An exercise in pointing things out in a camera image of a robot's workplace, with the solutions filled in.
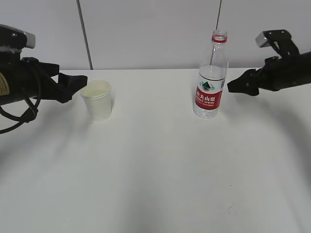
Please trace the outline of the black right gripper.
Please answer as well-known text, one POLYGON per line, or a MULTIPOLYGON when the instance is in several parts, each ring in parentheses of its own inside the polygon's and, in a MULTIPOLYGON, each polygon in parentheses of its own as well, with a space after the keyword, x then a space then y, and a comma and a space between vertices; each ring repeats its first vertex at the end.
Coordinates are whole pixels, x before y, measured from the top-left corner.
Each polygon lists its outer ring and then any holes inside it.
POLYGON ((259 95, 259 89, 269 91, 279 91, 284 89, 284 84, 281 83, 283 69, 283 59, 278 56, 273 56, 265 59, 265 64, 262 68, 249 69, 240 77, 230 81, 227 84, 230 93, 241 93, 249 96, 259 95))

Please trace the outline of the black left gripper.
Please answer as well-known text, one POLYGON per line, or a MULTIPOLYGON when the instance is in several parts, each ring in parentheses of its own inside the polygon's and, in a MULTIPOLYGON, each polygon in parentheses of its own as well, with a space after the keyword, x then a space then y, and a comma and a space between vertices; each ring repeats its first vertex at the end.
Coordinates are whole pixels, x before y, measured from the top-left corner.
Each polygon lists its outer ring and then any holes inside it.
POLYGON ((43 63, 33 57, 22 58, 21 64, 26 72, 20 88, 21 100, 40 98, 66 103, 87 85, 87 76, 59 73, 58 64, 43 63), (54 76, 58 76, 58 82, 52 79, 54 76))

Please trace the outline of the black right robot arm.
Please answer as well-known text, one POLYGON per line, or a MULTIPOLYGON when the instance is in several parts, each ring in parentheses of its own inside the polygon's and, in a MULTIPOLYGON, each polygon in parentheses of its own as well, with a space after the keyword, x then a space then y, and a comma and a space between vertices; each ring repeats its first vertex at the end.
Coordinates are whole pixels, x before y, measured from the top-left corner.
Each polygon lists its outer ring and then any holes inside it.
POLYGON ((311 83, 311 53, 270 57, 260 69, 249 69, 227 84, 230 93, 259 95, 259 90, 279 91, 311 83))

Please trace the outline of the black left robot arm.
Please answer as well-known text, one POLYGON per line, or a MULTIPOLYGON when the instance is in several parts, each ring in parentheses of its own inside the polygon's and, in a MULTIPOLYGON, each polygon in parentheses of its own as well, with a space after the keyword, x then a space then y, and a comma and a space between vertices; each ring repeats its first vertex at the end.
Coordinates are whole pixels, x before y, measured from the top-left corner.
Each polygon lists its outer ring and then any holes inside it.
POLYGON ((13 64, 0 65, 0 104, 21 101, 24 96, 66 103, 86 84, 85 75, 66 75, 59 71, 57 64, 23 58, 13 64))

